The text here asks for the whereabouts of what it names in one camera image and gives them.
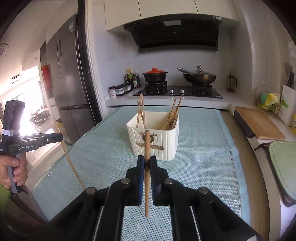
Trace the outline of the black wok with lid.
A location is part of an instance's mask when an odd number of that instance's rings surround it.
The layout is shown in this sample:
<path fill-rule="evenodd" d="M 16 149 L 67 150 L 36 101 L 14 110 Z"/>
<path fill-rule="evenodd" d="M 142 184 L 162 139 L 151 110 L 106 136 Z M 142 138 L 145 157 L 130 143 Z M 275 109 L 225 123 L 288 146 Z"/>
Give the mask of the black wok with lid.
<path fill-rule="evenodd" d="M 188 71 L 181 67 L 177 67 L 177 70 L 182 73 L 187 82 L 196 85 L 209 85 L 217 78 L 217 75 L 204 71 L 202 66 L 197 66 L 197 69 L 194 71 Z"/>

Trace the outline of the black gas stove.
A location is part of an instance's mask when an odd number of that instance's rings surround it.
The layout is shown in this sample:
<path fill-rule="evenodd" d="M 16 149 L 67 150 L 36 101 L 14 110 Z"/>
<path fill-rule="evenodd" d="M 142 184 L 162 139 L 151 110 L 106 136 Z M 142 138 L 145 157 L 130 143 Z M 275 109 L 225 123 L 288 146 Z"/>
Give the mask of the black gas stove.
<path fill-rule="evenodd" d="M 146 84 L 145 88 L 134 94 L 134 96 L 140 95 L 151 96 L 195 96 L 206 98 L 218 98 L 223 97 L 212 87 L 212 85 L 167 85 L 164 83 Z"/>

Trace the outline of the sauce bottles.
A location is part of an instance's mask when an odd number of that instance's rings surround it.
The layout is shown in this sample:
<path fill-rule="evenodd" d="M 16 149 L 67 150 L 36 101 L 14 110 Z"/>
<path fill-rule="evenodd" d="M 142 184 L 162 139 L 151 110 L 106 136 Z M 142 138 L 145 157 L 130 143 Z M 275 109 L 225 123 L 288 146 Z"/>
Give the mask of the sauce bottles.
<path fill-rule="evenodd" d="M 133 73 L 131 68 L 126 69 L 125 82 L 129 83 L 132 89 L 141 87 L 139 74 L 137 72 Z"/>

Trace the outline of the light green tray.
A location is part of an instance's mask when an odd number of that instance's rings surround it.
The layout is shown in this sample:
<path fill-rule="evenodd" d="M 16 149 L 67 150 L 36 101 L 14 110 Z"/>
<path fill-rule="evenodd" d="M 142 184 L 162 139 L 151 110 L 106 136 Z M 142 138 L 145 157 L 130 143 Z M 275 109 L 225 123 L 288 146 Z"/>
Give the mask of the light green tray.
<path fill-rule="evenodd" d="M 273 141 L 269 144 L 269 155 L 284 203 L 295 205 L 295 142 Z"/>

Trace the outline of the wooden cutting board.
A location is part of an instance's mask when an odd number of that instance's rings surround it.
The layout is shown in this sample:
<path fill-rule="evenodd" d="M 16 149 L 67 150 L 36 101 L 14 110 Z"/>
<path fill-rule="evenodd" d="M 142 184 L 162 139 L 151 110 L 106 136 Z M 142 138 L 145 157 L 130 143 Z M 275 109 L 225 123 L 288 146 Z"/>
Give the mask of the wooden cutting board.
<path fill-rule="evenodd" d="M 246 124 L 259 140 L 284 141 L 285 136 L 262 110 L 236 106 Z"/>

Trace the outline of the black pot red lid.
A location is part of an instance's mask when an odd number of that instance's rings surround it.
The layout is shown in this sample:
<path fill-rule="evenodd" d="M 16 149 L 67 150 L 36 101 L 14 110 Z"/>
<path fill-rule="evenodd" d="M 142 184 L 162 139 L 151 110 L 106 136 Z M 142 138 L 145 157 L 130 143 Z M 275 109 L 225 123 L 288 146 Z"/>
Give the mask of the black pot red lid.
<path fill-rule="evenodd" d="M 144 80 L 148 84 L 163 83 L 166 81 L 166 71 L 152 68 L 150 71 L 143 73 Z"/>

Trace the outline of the bamboo chopstick four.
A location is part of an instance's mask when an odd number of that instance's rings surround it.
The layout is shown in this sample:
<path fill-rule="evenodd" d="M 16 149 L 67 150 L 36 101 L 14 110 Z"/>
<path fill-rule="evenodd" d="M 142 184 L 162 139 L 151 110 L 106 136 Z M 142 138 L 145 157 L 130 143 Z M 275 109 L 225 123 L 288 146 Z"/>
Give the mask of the bamboo chopstick four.
<path fill-rule="evenodd" d="M 172 115 L 174 113 L 175 104 L 176 104 L 176 97 L 173 100 L 173 105 L 171 107 L 171 111 L 170 111 L 169 117 L 165 120 L 164 123 L 162 123 L 160 126 L 158 126 L 158 130 L 160 130 L 164 125 L 166 125 L 166 127 L 168 127 L 168 125 L 170 123 L 170 119 L 171 119 L 171 117 L 172 117 Z"/>

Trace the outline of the bamboo chopstick two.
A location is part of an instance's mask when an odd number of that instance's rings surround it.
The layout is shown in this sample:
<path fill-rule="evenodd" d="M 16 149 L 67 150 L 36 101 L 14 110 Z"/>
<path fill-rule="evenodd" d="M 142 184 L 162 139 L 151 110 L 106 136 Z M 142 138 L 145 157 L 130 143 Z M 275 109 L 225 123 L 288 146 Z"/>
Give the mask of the bamboo chopstick two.
<path fill-rule="evenodd" d="M 55 118 L 53 118 L 53 123 L 54 123 L 54 126 L 55 126 L 55 129 L 56 129 L 57 133 L 61 133 L 60 130 L 59 130 L 59 128 L 58 128 L 58 126 L 57 126 L 57 123 L 56 123 Z M 85 184 L 82 182 L 82 180 L 81 180 L 81 178 L 80 178 L 78 172 L 76 171 L 76 169 L 75 169 L 75 167 L 74 167 L 74 165 L 73 165 L 73 163 L 72 163 L 72 161 L 71 161 L 71 159 L 70 159 L 70 157 L 69 157 L 69 155 L 68 155 L 67 147 L 66 147 L 66 143 L 65 143 L 64 140 L 62 140 L 62 142 L 61 142 L 61 146 L 62 146 L 62 149 L 63 149 L 63 151 L 64 151 L 64 154 L 65 154 L 65 156 L 66 156 L 66 158 L 67 158 L 67 161 L 68 161 L 68 163 L 69 163 L 69 165 L 70 165 L 72 171 L 74 172 L 74 174 L 75 174 L 77 180 L 79 181 L 80 185 L 82 186 L 83 190 L 85 190 L 85 189 L 86 189 L 86 186 L 85 186 Z"/>

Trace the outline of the bamboo chopstick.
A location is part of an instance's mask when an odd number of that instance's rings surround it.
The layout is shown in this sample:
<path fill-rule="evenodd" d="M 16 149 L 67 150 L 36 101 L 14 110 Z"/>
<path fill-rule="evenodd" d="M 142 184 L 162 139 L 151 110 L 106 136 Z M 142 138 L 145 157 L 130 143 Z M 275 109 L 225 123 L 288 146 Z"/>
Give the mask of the bamboo chopstick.
<path fill-rule="evenodd" d="M 140 94 L 140 98 L 141 98 L 141 106 L 142 106 L 142 121 L 143 121 L 144 128 L 146 128 L 145 110 L 144 110 L 144 96 L 142 94 Z"/>

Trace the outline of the yellow green sponge bag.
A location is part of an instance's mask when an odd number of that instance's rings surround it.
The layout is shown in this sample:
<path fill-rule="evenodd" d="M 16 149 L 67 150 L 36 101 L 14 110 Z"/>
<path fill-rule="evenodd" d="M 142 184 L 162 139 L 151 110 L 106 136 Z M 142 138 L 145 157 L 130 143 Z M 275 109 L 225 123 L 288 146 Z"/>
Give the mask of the yellow green sponge bag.
<path fill-rule="evenodd" d="M 286 101 L 280 101 L 279 94 L 274 92 L 263 93 L 258 99 L 257 106 L 274 112 L 280 111 L 281 108 L 289 107 Z"/>

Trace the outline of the bamboo chopstick six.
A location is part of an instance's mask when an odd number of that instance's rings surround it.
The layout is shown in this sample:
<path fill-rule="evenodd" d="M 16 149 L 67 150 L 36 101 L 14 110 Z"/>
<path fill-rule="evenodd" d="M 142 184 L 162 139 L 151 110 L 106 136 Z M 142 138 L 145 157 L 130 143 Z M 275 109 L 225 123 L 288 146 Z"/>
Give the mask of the bamboo chopstick six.
<path fill-rule="evenodd" d="M 142 120 L 142 124 L 144 126 L 144 114 L 141 108 L 141 104 L 137 102 L 137 105 L 138 105 L 138 113 L 137 113 L 137 128 L 138 128 L 140 120 Z"/>

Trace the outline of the bamboo chopstick five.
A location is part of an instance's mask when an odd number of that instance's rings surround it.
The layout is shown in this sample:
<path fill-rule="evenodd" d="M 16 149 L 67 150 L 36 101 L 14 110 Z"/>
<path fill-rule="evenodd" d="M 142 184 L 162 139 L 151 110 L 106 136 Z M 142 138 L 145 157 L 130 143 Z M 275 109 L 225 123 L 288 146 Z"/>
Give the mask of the bamboo chopstick five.
<path fill-rule="evenodd" d="M 178 114 L 182 99 L 183 99 L 183 95 L 181 95 L 177 107 L 174 108 L 174 113 L 170 119 L 170 123 L 169 123 L 168 127 L 166 128 L 167 130 L 171 130 L 176 124 L 177 114 Z"/>

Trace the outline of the cream utensil holder box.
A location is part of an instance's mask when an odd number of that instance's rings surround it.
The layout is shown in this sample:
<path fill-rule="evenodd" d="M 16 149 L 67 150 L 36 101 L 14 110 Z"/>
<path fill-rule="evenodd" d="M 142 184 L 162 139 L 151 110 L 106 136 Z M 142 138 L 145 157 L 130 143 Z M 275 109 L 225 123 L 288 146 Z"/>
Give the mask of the cream utensil holder box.
<path fill-rule="evenodd" d="M 137 128 L 137 115 L 126 124 L 132 151 L 136 156 L 144 155 L 145 130 L 149 130 L 151 155 L 161 161 L 171 161 L 175 158 L 179 142 L 179 115 L 177 114 L 176 124 L 171 130 L 167 130 L 167 125 L 158 130 L 158 126 L 165 122 L 169 114 L 146 111 L 146 128 L 144 128 L 142 120 Z"/>

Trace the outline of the dark glass kettle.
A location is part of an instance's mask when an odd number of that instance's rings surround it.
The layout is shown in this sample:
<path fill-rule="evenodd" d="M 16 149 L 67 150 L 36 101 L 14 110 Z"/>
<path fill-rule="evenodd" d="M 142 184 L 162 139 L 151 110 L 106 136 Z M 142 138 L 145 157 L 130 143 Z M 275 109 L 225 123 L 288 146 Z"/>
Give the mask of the dark glass kettle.
<path fill-rule="evenodd" d="M 229 74 L 227 79 L 227 91 L 234 92 L 236 87 L 237 87 L 237 78 L 232 74 Z"/>

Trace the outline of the grey refrigerator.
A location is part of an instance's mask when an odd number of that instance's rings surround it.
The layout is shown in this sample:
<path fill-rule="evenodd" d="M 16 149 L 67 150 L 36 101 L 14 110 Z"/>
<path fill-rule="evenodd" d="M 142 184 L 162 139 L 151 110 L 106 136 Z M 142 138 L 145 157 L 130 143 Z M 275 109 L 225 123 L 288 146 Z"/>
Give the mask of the grey refrigerator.
<path fill-rule="evenodd" d="M 74 14 L 45 45 L 50 90 L 66 131 L 64 139 L 71 144 L 101 121 L 79 37 Z"/>

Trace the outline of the spice jar rack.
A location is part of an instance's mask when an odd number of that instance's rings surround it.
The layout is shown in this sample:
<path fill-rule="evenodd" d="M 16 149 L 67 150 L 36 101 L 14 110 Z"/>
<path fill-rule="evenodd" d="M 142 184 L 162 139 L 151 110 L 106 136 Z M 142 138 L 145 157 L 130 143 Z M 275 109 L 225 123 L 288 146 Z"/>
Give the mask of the spice jar rack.
<path fill-rule="evenodd" d="M 132 91 L 130 83 L 123 83 L 117 86 L 109 87 L 109 94 L 111 99 L 116 99 L 118 96 L 123 96 Z"/>

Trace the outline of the bamboo chopstick one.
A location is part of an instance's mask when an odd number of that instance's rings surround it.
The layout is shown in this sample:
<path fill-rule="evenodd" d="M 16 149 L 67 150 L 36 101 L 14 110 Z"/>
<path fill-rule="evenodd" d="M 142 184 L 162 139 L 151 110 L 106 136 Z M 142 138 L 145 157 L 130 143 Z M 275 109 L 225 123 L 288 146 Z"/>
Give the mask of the bamboo chopstick one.
<path fill-rule="evenodd" d="M 139 120 L 142 117 L 142 110 L 141 110 L 141 98 L 139 97 L 139 101 L 137 102 L 138 105 L 138 112 L 137 112 L 137 128 L 139 127 Z"/>

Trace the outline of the black range hood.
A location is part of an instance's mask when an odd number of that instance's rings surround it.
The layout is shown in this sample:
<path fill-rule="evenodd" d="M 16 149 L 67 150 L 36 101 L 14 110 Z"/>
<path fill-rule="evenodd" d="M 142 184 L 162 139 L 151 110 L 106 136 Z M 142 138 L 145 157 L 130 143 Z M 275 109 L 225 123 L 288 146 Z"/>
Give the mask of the black range hood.
<path fill-rule="evenodd" d="M 123 25 L 130 32 L 138 51 L 170 47 L 218 50 L 222 18 L 203 14 L 153 16 Z"/>

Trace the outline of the bamboo chopstick three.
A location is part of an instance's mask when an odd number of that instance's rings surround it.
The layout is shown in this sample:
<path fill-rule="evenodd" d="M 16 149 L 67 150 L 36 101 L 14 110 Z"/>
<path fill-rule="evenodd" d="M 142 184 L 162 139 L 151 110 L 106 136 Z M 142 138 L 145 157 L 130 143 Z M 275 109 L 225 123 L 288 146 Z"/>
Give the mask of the bamboo chopstick three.
<path fill-rule="evenodd" d="M 149 130 L 145 130 L 145 141 L 144 141 L 144 197 L 145 197 L 145 217 L 149 216 L 149 184 L 150 184 L 150 170 L 149 170 L 149 159 L 150 159 L 150 133 Z"/>

